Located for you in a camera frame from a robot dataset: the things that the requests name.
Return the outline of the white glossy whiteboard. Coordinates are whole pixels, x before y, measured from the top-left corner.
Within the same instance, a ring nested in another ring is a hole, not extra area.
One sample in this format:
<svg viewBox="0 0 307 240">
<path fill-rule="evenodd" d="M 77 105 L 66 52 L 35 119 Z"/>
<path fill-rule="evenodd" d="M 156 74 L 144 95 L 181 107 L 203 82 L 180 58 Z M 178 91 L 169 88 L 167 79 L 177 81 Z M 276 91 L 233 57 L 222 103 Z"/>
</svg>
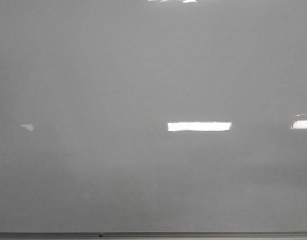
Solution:
<svg viewBox="0 0 307 240">
<path fill-rule="evenodd" d="M 307 0 L 0 0 L 0 232 L 307 232 Z"/>
</svg>

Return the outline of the grey aluminium whiteboard frame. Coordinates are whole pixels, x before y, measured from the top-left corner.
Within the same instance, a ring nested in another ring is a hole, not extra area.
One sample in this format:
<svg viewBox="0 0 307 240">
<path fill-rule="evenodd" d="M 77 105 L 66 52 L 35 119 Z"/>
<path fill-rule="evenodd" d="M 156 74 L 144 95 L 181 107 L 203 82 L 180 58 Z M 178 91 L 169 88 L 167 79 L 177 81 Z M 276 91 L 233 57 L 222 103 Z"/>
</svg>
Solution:
<svg viewBox="0 0 307 240">
<path fill-rule="evenodd" d="M 270 232 L 0 232 L 0 239 L 307 239 L 307 231 Z"/>
</svg>

